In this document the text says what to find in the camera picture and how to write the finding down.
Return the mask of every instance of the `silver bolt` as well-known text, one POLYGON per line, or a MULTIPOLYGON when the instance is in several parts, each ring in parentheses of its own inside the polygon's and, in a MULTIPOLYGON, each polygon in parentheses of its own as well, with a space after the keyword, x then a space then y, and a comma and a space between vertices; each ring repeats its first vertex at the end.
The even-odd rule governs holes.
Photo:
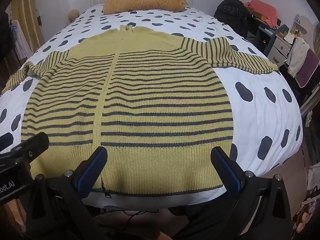
POLYGON ((70 177, 72 175, 73 171, 72 170, 67 170, 64 172, 64 176, 70 177))
POLYGON ((43 174, 38 174, 38 175, 35 177, 36 180, 41 180, 41 179, 43 179, 43 178, 44 178, 43 174))
POLYGON ((281 180, 282 180, 282 177, 281 177, 279 174, 276 174, 276 175, 275 175, 275 178, 276 178, 276 180, 278 180, 278 181, 281 181, 281 180))
POLYGON ((251 178, 254 176, 253 172, 252 171, 245 171, 244 173, 248 178, 251 178))

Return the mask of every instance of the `sweater sleeve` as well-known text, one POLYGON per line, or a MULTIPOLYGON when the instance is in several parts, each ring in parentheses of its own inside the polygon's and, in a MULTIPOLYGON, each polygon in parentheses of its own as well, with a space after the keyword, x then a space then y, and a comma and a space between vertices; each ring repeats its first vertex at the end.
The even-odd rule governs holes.
POLYGON ((13 88, 15 85, 22 82, 27 76, 43 77, 44 74, 50 70, 53 66, 66 59, 69 51, 53 51, 43 61, 39 61, 38 64, 33 65, 31 61, 25 63, 23 68, 19 69, 10 80, 7 82, 6 87, 2 90, 3 94, 7 90, 13 88))
POLYGON ((207 42, 183 38, 181 48, 191 50, 205 58, 212 67, 236 67, 253 74, 278 70, 278 66, 268 59, 233 50, 225 37, 214 38, 207 42))

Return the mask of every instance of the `bed sheet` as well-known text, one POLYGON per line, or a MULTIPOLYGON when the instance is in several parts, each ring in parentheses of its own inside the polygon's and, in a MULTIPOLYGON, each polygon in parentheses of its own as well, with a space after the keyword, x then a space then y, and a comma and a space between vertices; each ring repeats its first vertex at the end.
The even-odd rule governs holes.
MULTIPOLYGON (((103 15, 103 5, 86 10, 73 23, 53 36, 32 57, 33 64, 56 51, 65 51, 84 39, 120 25, 145 26, 155 31, 193 38, 198 41, 224 36, 231 47, 251 55, 265 56, 251 43, 236 34, 230 26, 194 8, 184 12, 146 10, 103 15)), ((282 164, 298 151, 302 143, 302 122, 298 103, 289 85, 279 72, 254 75, 237 68, 215 68, 232 107, 234 135, 230 158, 243 170, 257 176, 282 164)), ((0 134, 12 133, 14 141, 7 149, 20 143, 21 121, 28 99, 38 83, 28 77, 0 97, 0 134)), ((221 187, 198 193, 161 196, 128 197, 91 193, 86 204, 103 207, 162 208, 212 200, 225 192, 221 187)))

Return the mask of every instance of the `white drawer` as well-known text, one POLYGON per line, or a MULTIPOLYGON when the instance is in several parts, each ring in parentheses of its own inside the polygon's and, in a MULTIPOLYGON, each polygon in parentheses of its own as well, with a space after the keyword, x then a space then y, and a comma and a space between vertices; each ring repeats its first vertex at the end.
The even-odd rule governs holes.
POLYGON ((284 64, 284 61, 287 59, 285 56, 283 56, 275 47, 272 47, 268 59, 274 63, 277 64, 278 67, 282 66, 284 64))
POLYGON ((290 52, 290 47, 288 47, 287 44, 285 44, 281 39, 276 38, 275 43, 273 44, 274 47, 276 47, 282 55, 284 55, 286 58, 288 57, 288 54, 290 52))

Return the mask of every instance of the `fluffy orange cushion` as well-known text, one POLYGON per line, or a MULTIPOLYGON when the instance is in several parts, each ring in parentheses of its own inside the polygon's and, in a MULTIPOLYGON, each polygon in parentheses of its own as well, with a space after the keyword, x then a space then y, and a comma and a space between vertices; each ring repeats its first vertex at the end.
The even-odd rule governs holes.
POLYGON ((181 12, 186 8, 186 5, 186 0, 106 0, 103 13, 113 14, 152 9, 181 12))

